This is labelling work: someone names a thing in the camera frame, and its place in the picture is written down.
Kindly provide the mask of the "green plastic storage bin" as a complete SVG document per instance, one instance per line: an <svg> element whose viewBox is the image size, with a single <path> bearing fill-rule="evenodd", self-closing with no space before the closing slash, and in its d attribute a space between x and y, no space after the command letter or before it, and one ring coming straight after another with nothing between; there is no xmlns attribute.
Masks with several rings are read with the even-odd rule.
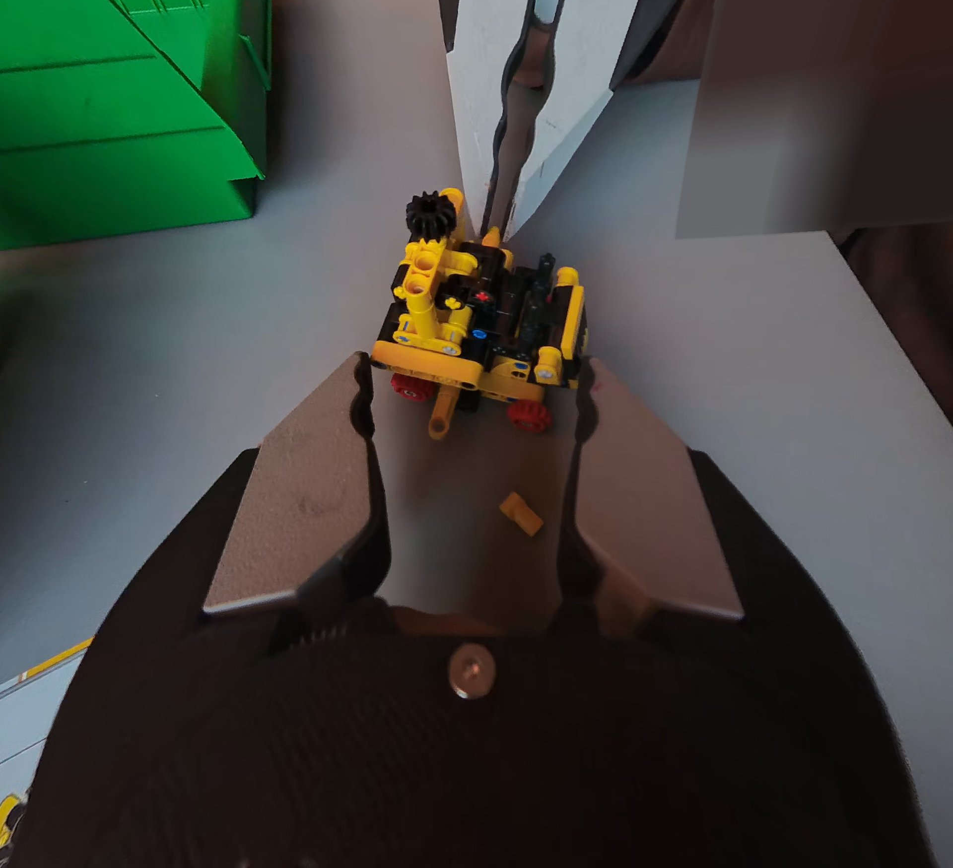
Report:
<svg viewBox="0 0 953 868"><path fill-rule="evenodd" d="M272 0L1 0L3 251L254 215Z"/></svg>

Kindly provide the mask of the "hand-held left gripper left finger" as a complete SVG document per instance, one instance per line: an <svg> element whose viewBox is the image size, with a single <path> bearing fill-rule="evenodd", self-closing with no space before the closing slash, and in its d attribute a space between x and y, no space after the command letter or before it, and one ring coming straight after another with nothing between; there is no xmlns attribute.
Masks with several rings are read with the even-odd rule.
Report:
<svg viewBox="0 0 953 868"><path fill-rule="evenodd" d="M204 612L339 613L375 596L392 557L373 398L355 352L264 437Z"/></svg>

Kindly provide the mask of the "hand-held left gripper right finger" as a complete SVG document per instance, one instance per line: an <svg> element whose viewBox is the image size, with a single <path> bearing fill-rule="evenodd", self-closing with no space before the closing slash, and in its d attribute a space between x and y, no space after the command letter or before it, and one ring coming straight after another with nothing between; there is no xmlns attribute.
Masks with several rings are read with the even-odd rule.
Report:
<svg viewBox="0 0 953 868"><path fill-rule="evenodd" d="M690 450L603 361L586 358L556 550L557 622L636 636L670 612L734 625L745 609Z"/></svg>

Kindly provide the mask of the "yellow and black lego vehicle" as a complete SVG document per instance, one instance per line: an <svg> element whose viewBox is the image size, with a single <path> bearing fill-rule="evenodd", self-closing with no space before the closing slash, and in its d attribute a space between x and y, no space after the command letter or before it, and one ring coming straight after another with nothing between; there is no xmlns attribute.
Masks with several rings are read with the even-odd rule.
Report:
<svg viewBox="0 0 953 868"><path fill-rule="evenodd" d="M391 304L370 352L403 399L431 402L428 434L442 440L458 411L505 406L519 430L545 433L550 388L576 389L588 343L578 271L543 254L520 266L492 227L465 229L455 188L414 195Z"/></svg>

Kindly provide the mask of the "small yellow lego piece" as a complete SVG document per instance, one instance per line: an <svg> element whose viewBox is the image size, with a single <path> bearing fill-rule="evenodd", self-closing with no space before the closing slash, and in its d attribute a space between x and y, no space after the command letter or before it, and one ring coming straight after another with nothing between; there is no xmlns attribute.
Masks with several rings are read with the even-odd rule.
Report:
<svg viewBox="0 0 953 868"><path fill-rule="evenodd" d="M499 510L530 538L535 537L543 527L543 519L519 493L509 493L500 503Z"/></svg>

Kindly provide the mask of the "lego instruction booklet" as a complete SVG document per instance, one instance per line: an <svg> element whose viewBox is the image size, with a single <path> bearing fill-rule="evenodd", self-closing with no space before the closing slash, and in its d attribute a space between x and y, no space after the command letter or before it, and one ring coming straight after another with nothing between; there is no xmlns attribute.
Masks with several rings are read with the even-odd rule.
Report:
<svg viewBox="0 0 953 868"><path fill-rule="evenodd" d="M6 866L57 711L92 639L1 686L1 852Z"/></svg>

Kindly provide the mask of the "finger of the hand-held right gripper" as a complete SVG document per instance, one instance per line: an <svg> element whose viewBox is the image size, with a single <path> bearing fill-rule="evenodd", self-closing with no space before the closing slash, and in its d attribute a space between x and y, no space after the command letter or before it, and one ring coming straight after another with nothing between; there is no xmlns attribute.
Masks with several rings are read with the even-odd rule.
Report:
<svg viewBox="0 0 953 868"><path fill-rule="evenodd" d="M638 0L558 0L545 56L544 101L507 214L512 238L542 206L607 106Z"/></svg>
<svg viewBox="0 0 953 868"><path fill-rule="evenodd" d="M535 0L459 0L447 55L462 191L474 231L488 231L499 189L508 93Z"/></svg>

